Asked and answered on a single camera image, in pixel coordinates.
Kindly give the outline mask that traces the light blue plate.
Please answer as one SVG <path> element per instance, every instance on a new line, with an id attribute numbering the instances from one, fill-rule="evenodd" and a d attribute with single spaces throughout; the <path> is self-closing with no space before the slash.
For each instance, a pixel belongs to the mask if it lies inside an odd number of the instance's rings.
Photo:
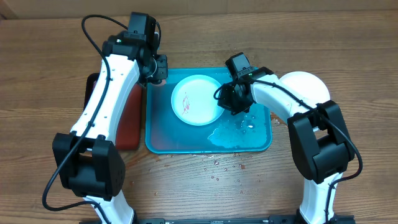
<path id="1" fill-rule="evenodd" d="M 214 99 L 221 84 L 206 75 L 183 78 L 172 91 L 171 106 L 180 120 L 193 126 L 204 126 L 216 121 L 224 112 Z"/>

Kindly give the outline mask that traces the white plate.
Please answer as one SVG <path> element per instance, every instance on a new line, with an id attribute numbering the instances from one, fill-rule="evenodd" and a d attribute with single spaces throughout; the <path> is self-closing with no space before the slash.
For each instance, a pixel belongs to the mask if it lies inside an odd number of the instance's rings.
<path id="1" fill-rule="evenodd" d="M 302 71 L 289 72 L 283 75 L 280 81 L 301 96 L 316 103 L 324 103 L 331 100 L 330 92 L 324 82 L 311 73 Z"/>

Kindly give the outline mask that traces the pink and green sponge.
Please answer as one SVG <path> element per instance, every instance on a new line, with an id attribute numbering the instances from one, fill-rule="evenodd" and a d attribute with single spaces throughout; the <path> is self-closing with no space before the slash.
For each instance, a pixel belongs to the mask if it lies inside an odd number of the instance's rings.
<path id="1" fill-rule="evenodd" d="M 154 86 L 164 86 L 166 84 L 166 80 L 161 80 L 160 83 L 154 83 Z"/>

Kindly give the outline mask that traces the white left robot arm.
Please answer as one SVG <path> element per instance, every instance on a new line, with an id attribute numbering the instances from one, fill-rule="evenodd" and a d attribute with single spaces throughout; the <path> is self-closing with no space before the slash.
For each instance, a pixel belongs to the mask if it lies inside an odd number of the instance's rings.
<path id="1" fill-rule="evenodd" d="M 58 177 L 64 188 L 83 198 L 64 209 L 91 205 L 100 223 L 137 222 L 122 191 L 126 167 L 116 134 L 134 85 L 167 78 L 167 57 L 157 54 L 159 44 L 158 34 L 150 44 L 116 36 L 104 43 L 101 70 L 83 113 L 68 134 L 54 137 L 57 169 L 42 196 L 46 209 L 51 209 L 47 194 Z"/>

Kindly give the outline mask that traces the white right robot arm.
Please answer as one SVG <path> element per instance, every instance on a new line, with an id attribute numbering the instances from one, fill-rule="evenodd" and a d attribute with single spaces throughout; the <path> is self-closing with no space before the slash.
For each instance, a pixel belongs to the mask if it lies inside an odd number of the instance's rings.
<path id="1" fill-rule="evenodd" d="M 292 223 L 354 223 L 333 211 L 336 187 L 361 173 L 363 160 L 352 142 L 340 107 L 315 75 L 249 73 L 234 76 L 213 94 L 218 106 L 236 115 L 252 104 L 263 105 L 283 119 L 296 168 L 304 178 L 302 203 Z"/>

